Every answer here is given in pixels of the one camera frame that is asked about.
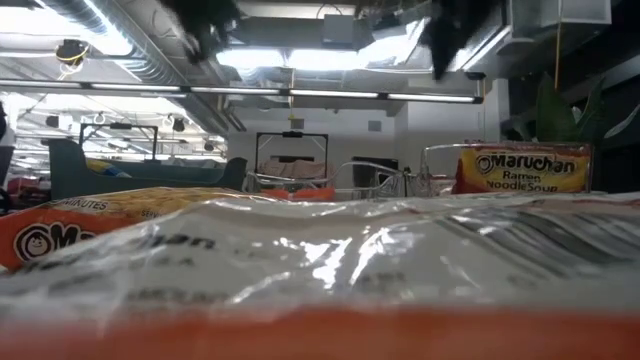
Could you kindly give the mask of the blue Maruchan noodle packet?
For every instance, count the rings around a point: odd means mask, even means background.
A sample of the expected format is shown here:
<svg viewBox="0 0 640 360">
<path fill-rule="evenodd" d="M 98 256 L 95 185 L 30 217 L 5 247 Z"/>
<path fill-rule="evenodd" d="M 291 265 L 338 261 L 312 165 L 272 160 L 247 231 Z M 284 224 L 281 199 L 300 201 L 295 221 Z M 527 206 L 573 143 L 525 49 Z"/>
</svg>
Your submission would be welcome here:
<svg viewBox="0 0 640 360">
<path fill-rule="evenodd" d="M 115 165 L 97 159 L 87 159 L 87 167 L 94 173 L 103 176 L 130 178 L 130 175 Z"/>
</svg>

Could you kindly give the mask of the orange Maruchan noodle packet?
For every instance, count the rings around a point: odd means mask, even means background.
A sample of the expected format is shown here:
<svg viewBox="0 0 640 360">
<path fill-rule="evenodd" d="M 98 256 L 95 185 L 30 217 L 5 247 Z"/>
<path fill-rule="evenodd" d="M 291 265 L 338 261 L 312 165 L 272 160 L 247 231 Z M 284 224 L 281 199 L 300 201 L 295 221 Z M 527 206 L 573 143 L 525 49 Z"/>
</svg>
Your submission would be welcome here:
<svg viewBox="0 0 640 360">
<path fill-rule="evenodd" d="M 0 276 L 0 360 L 640 360 L 640 193 L 215 199 Z"/>
<path fill-rule="evenodd" d="M 0 217 L 0 266 L 16 270 L 97 235 L 216 198 L 273 199 L 225 188 L 153 187 L 52 200 Z"/>
<path fill-rule="evenodd" d="M 320 201 L 330 202 L 334 200 L 336 191 L 333 187 L 328 188 L 304 188 L 293 192 L 286 189 L 263 189 L 262 193 L 279 199 L 288 201 Z"/>
</svg>

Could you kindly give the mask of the green plant in white pot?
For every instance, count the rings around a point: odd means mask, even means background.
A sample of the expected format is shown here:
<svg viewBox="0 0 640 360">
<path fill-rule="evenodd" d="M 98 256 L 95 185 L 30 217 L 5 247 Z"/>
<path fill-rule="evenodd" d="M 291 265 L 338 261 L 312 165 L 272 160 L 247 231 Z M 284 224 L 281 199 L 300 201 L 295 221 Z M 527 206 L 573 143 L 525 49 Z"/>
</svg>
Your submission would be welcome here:
<svg viewBox="0 0 640 360">
<path fill-rule="evenodd" d="M 599 146 L 604 140 L 621 134 L 640 115 L 640 103 L 623 121 L 613 126 L 602 102 L 603 83 L 604 79 L 600 78 L 589 92 L 584 110 L 575 117 L 573 108 L 557 92 L 555 81 L 544 74 L 537 91 L 537 140 Z"/>
</svg>

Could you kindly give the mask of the long ceiling light strip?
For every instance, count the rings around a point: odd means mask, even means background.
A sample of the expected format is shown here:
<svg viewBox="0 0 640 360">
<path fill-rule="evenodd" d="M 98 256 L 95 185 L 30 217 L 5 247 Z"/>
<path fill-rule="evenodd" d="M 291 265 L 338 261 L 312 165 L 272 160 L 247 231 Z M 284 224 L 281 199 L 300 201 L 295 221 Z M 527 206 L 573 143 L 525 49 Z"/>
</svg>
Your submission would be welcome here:
<svg viewBox="0 0 640 360">
<path fill-rule="evenodd" d="M 245 95 L 245 96 L 283 96 L 283 97 L 317 97 L 336 99 L 359 99 L 379 101 L 430 102 L 430 103 L 459 103 L 480 104 L 484 101 L 480 96 L 442 95 L 428 93 L 389 93 L 345 90 L 316 90 L 296 88 L 246 88 L 246 87 L 215 87 L 190 85 L 150 85 L 126 83 L 97 83 L 74 81 L 43 81 L 24 79 L 0 79 L 0 88 L 12 91 L 25 90 L 28 92 L 54 93 L 94 93 L 116 92 L 134 93 L 138 95 L 150 94 L 161 97 L 181 97 L 182 95 L 215 94 L 215 95 Z"/>
</svg>

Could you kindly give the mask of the black monitor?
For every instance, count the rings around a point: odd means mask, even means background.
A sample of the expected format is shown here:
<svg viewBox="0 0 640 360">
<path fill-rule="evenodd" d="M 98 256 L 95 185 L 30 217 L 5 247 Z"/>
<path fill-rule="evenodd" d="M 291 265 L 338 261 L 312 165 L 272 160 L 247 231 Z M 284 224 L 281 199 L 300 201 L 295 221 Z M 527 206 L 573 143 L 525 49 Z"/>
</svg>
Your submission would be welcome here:
<svg viewBox="0 0 640 360">
<path fill-rule="evenodd" d="M 371 166 L 371 163 L 383 166 L 385 168 L 398 170 L 399 162 L 394 158 L 375 158 L 354 156 L 354 162 L 367 162 L 367 165 L 353 166 L 353 184 L 355 187 L 373 187 L 381 184 L 391 173 L 383 169 Z"/>
</svg>

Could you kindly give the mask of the person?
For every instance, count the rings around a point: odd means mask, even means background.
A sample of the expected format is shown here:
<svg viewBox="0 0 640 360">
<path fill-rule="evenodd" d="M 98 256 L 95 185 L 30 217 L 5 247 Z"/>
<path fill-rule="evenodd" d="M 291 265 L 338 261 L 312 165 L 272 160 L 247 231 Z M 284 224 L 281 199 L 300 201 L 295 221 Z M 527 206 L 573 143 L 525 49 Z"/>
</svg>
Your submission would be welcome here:
<svg viewBox="0 0 640 360">
<path fill-rule="evenodd" d="M 7 182 L 15 150 L 17 113 L 7 99 L 0 100 L 0 188 Z"/>
</svg>

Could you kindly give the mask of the silver ventilation duct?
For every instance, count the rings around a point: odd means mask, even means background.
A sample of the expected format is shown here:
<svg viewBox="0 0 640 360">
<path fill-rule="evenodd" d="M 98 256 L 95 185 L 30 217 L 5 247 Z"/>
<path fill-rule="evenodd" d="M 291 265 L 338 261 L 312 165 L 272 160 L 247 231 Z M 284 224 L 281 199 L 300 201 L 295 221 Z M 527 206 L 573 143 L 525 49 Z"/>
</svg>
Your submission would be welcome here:
<svg viewBox="0 0 640 360">
<path fill-rule="evenodd" d="M 185 85 L 187 79 L 161 52 L 143 29 L 115 0 L 36 0 L 66 20 L 84 27 L 94 35 L 118 35 L 132 51 L 121 66 L 145 85 Z M 225 135 L 230 129 L 246 127 L 224 110 L 209 104 L 201 96 L 188 94 L 177 104 L 207 132 Z"/>
</svg>

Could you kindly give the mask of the black metal station frame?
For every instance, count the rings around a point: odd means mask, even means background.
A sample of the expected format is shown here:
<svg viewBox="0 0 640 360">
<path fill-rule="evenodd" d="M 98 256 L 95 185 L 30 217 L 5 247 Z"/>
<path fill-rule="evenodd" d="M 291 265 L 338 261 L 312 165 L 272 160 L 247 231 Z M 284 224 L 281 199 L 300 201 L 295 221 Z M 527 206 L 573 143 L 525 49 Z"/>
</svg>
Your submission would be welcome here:
<svg viewBox="0 0 640 360">
<path fill-rule="evenodd" d="M 257 132 L 256 133 L 256 142 L 255 142 L 255 151 L 254 151 L 254 172 L 258 170 L 258 161 L 259 161 L 259 152 L 260 152 L 260 138 L 262 136 L 280 136 L 282 138 L 304 138 L 304 137 L 321 137 L 325 141 L 325 145 L 323 147 L 324 151 L 324 177 L 326 178 L 328 175 L 328 146 L 329 146 L 329 135 L 328 134 L 320 134 L 320 133 L 304 133 L 301 131 L 283 131 L 283 132 Z"/>
<path fill-rule="evenodd" d="M 122 123 L 122 122 L 115 122 L 115 123 L 103 123 L 103 124 L 96 124 L 96 123 L 81 123 L 80 124 L 80 133 L 79 133 L 79 139 L 78 139 L 78 144 L 80 145 L 80 147 L 83 147 L 84 141 L 90 139 L 93 135 L 89 134 L 86 135 L 85 134 L 85 129 L 86 128 L 94 128 L 96 131 L 102 129 L 103 127 L 107 127 L 109 129 L 112 130 L 132 130 L 132 129 L 150 129 L 153 131 L 153 140 L 152 140 L 152 152 L 151 152 L 151 161 L 156 161 L 157 162 L 157 143 L 158 143 L 158 133 L 159 133 L 159 128 L 158 126 L 154 126 L 154 125 L 135 125 L 135 124 L 130 124 L 130 123 Z"/>
</svg>

